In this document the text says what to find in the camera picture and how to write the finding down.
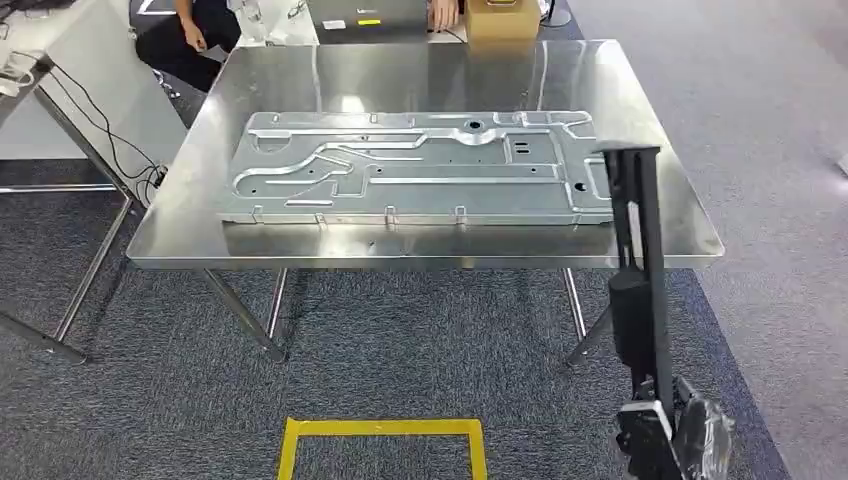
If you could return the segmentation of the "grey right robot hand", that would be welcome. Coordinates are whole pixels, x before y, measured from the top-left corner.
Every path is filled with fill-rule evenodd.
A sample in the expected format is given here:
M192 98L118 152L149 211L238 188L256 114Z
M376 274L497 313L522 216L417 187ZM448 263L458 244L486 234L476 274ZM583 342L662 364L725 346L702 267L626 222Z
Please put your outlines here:
M643 382L616 419L629 479L726 479L735 421L682 377L673 379L673 412Z

